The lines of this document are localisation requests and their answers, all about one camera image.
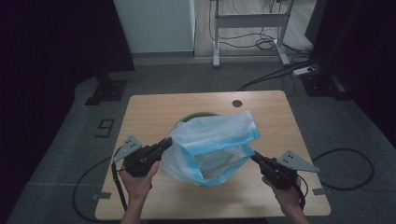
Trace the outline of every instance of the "white metal frame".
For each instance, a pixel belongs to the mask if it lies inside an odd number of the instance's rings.
[[[280,27],[278,39],[274,40],[277,53],[284,65],[290,65],[288,56],[283,47],[283,38],[285,37],[286,28],[288,27],[291,8],[294,0],[290,0],[288,9],[285,14],[249,14],[249,15],[220,15],[219,0],[216,1],[215,11],[215,40],[213,43],[213,66],[220,66],[219,58],[219,29],[222,28],[246,28],[246,27]]]

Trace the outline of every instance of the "translucent plastic bag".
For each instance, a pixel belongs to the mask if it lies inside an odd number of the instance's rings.
[[[212,187],[227,181],[254,155],[248,142],[260,134],[245,111],[180,121],[169,136],[173,145],[163,153],[162,171],[179,181]]]

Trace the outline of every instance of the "person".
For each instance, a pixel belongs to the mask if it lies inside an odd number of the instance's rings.
[[[157,174],[160,168],[160,162],[156,161],[148,171],[145,177],[132,177],[125,170],[120,171],[120,177],[128,192],[128,207],[122,217],[121,224],[138,224],[140,222],[143,205],[151,188],[152,177]],[[309,224],[303,210],[300,207],[300,197],[294,188],[284,190],[276,189],[265,176],[262,182],[272,188],[280,208],[295,224]],[[297,179],[297,185],[301,186],[301,179]]]

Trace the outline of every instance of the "wooden tabletop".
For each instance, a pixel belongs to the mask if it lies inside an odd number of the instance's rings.
[[[242,106],[234,107],[239,100]],[[182,118],[196,112],[232,115],[250,111],[261,138],[250,145],[263,156],[279,157],[291,150],[312,162],[300,130],[283,91],[239,91],[136,95],[131,97],[120,128],[115,150],[122,146],[129,134],[143,145],[162,140]],[[315,173],[299,172],[308,184],[304,212],[307,216],[327,216],[331,212],[325,195],[314,195],[312,189],[322,186]],[[213,188],[197,187],[179,182],[161,170],[153,178],[142,218],[146,219],[203,219],[230,217],[283,216],[272,190],[262,183],[257,163],[246,162],[223,185]],[[109,199],[100,199],[96,207],[99,219],[121,219],[124,210],[113,182],[111,168],[106,175],[102,192],[110,192]]]

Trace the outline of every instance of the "power strip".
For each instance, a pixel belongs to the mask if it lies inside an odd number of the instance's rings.
[[[293,74],[295,76],[300,76],[300,75],[308,75],[308,74],[311,74],[314,72],[315,72],[315,69],[313,67],[309,66],[309,67],[305,67],[305,68],[296,69],[293,71]]]

